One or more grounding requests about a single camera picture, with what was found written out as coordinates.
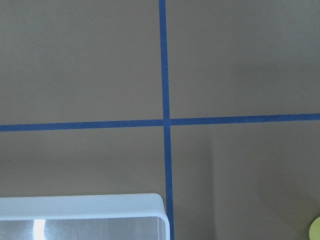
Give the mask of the yellow round object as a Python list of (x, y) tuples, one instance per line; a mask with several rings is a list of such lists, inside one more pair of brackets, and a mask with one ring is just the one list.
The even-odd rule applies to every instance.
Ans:
[(310, 240), (320, 240), (320, 217), (311, 223), (308, 235)]

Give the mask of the translucent white plastic bin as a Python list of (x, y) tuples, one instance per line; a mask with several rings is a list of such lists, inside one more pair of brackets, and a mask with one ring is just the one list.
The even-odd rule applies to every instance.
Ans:
[(169, 240), (156, 193), (2, 197), (2, 240)]

